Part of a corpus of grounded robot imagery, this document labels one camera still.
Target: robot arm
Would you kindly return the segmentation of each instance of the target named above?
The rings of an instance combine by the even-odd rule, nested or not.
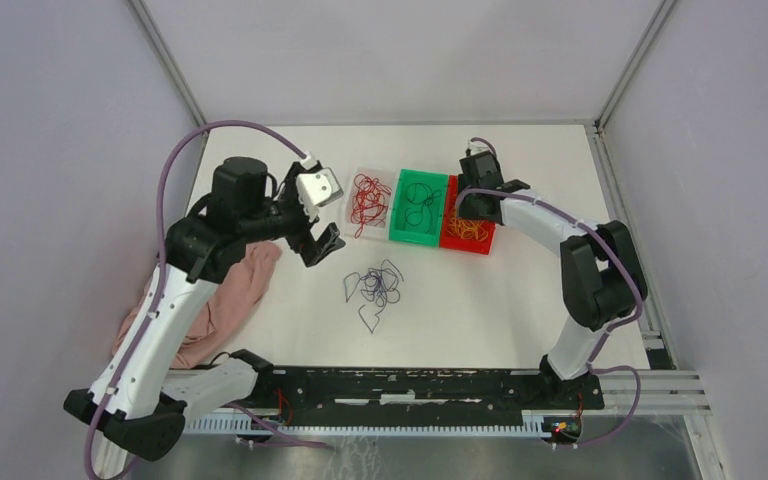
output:
[[[492,152],[467,155],[461,160],[458,191],[470,188],[499,194],[467,195],[458,215],[519,230],[560,257],[564,304],[570,315],[555,346],[541,361],[541,372],[554,384],[587,374],[587,361],[609,323],[635,307],[634,295],[617,266],[608,262],[606,268],[600,268],[598,261],[608,261],[608,255],[587,230],[606,241],[645,299],[647,285],[628,227],[618,221],[597,225],[547,208],[527,184],[503,180]],[[506,194],[519,198],[505,198]]]
[[[168,263],[155,268],[123,344],[89,389],[69,393],[66,411],[90,424],[99,399],[109,393],[98,430],[123,449],[157,460],[175,445],[187,423],[249,396],[258,372],[270,365],[247,351],[235,352],[222,366],[184,382],[163,385],[163,379],[198,312],[245,256],[247,244],[286,238],[308,267],[345,245],[333,223],[318,240],[311,233],[318,209],[342,196],[330,169],[316,160],[293,163],[274,198],[265,196],[267,178],[266,165],[252,158],[229,158],[214,171],[211,193],[169,228]],[[158,292],[161,268],[167,280]],[[156,295],[162,297],[149,320]],[[126,361],[125,352],[140,330],[142,338]],[[118,387],[108,392],[122,362]]]

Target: white table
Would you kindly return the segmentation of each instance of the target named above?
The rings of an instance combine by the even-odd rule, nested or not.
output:
[[[506,179],[531,184],[581,218],[608,220],[583,127],[577,125],[281,127],[302,150],[333,168],[347,188],[355,165],[455,174],[471,136],[495,145]],[[214,168],[231,156],[260,159],[283,178],[295,156],[262,133],[213,131],[190,205],[210,190]],[[336,221],[340,202],[321,212]],[[536,368],[567,317],[558,259],[525,235],[496,230],[489,256],[395,242],[354,240],[307,269],[284,240],[269,292],[220,350],[247,348],[282,365]],[[405,277],[370,334],[346,304],[343,278],[390,259]],[[636,324],[617,330],[596,365],[648,368]]]

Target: plastic tray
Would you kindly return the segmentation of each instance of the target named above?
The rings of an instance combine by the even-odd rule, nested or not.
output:
[[[436,247],[448,187],[447,175],[402,170],[390,219],[390,240]]]
[[[383,216],[376,219],[375,222],[363,225],[363,228],[361,228],[361,225],[357,221],[352,221],[352,203],[358,193],[355,179],[358,175],[366,175],[373,179],[377,178],[382,186],[386,186],[390,189],[390,195],[385,195],[385,201],[381,202],[386,205],[387,211],[383,213]],[[352,172],[348,182],[343,185],[343,188],[348,194],[343,197],[343,213],[340,216],[340,234],[346,237],[387,240],[390,235],[391,207],[393,204],[393,197],[396,194],[396,172],[377,167],[357,167]]]
[[[464,252],[480,253],[487,255],[493,246],[493,236],[496,234],[496,224],[493,222],[481,222],[480,227],[487,232],[484,240],[463,239],[457,236],[450,228],[449,222],[455,212],[455,200],[458,198],[458,177],[449,177],[449,190],[446,194],[446,208],[443,211],[443,228],[440,230],[440,248],[461,250]]]

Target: fabric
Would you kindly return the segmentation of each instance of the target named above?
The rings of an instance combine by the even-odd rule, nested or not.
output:
[[[246,321],[269,288],[275,263],[280,257],[281,249],[271,242],[246,246],[246,257],[228,270],[225,281],[199,312],[175,355],[172,368],[193,368],[198,365]],[[113,345],[114,354],[134,323],[148,289],[149,285],[146,285],[142,299],[122,322]]]

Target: white wall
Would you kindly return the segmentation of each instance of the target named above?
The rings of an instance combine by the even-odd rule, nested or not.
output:
[[[152,266],[156,179],[190,129],[173,92],[125,2],[0,2],[0,478],[83,475],[62,402]]]
[[[593,119],[659,0],[147,0],[210,120]]]
[[[768,2],[680,2],[608,125],[683,365],[768,477]]]

